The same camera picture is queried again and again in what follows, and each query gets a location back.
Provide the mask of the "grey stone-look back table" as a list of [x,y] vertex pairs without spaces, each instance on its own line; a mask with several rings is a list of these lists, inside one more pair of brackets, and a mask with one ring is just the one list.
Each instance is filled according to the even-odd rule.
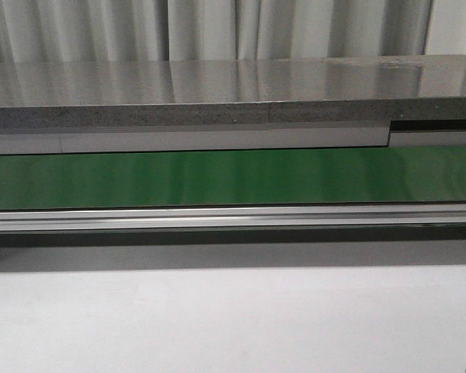
[[0,155],[466,145],[466,56],[0,63]]

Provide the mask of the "green conveyor belt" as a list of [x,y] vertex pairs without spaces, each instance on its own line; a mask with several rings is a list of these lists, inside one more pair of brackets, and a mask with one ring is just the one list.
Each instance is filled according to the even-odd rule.
[[0,156],[0,211],[424,201],[466,201],[466,145]]

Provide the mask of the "grey curtain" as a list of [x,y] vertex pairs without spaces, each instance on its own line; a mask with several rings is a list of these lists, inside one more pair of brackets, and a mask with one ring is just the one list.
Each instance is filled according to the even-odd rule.
[[0,62],[466,54],[466,1],[0,1]]

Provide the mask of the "aluminium conveyor side rail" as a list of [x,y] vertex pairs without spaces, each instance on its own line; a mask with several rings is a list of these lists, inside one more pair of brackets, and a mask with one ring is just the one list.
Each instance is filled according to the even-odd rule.
[[0,233],[422,224],[466,224],[466,203],[0,212]]

